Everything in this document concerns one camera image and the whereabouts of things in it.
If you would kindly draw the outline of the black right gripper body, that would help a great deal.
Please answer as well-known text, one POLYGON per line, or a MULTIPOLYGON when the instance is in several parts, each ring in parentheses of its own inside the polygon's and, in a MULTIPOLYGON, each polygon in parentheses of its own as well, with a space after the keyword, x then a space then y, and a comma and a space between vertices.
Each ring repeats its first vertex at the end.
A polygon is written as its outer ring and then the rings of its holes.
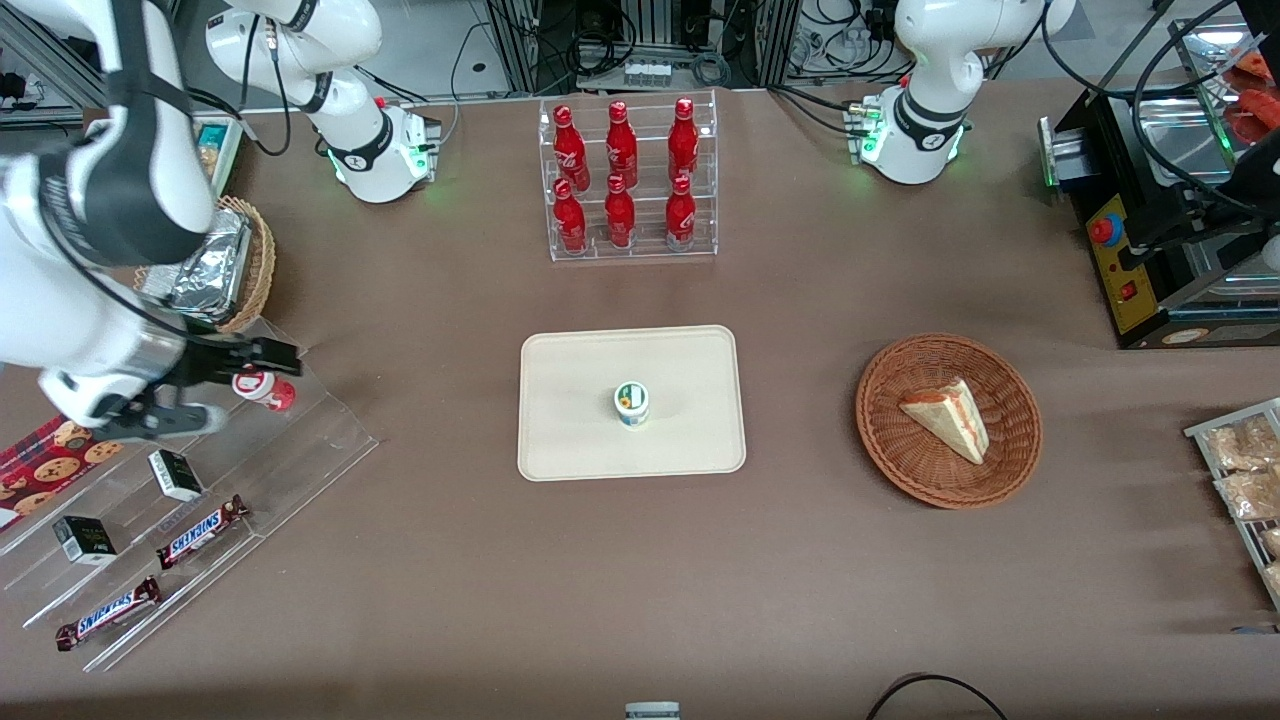
POLYGON ((173 359, 165 360, 163 370, 150 380, 150 406, 179 407, 184 389, 211 384, 205 380, 206 370, 218 365, 239 366, 232 356, 232 350, 238 343, 233 340, 186 342, 173 359))

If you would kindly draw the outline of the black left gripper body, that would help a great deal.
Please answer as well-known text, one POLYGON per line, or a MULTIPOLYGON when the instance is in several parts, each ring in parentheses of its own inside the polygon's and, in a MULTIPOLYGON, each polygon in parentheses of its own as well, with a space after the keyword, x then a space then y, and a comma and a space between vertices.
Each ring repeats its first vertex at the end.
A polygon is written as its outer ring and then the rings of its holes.
POLYGON ((1125 218, 1125 269, 1133 272, 1160 252, 1225 234, 1253 234, 1263 220, 1193 191, 1171 190, 1125 218))

